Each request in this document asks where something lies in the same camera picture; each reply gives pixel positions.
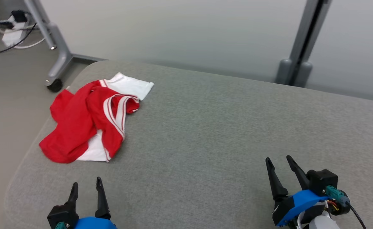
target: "gray fabric tabletop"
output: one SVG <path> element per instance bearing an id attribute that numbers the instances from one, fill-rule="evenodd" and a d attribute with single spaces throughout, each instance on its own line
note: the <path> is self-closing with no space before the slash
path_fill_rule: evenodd
<path id="1" fill-rule="evenodd" d="M 290 194 L 300 191 L 286 155 L 304 171 L 339 175 L 338 188 L 373 228 L 373 101 L 116 61 L 88 66 L 70 90 L 117 72 L 155 83 L 127 116 L 118 154 L 109 163 L 49 161 L 38 147 L 56 126 L 48 119 L 9 185 L 7 228 L 48 229 L 48 213 L 73 182 L 77 213 L 94 216 L 100 176 L 120 229 L 272 229 L 265 158 Z M 352 213 L 334 219 L 361 228 Z"/>

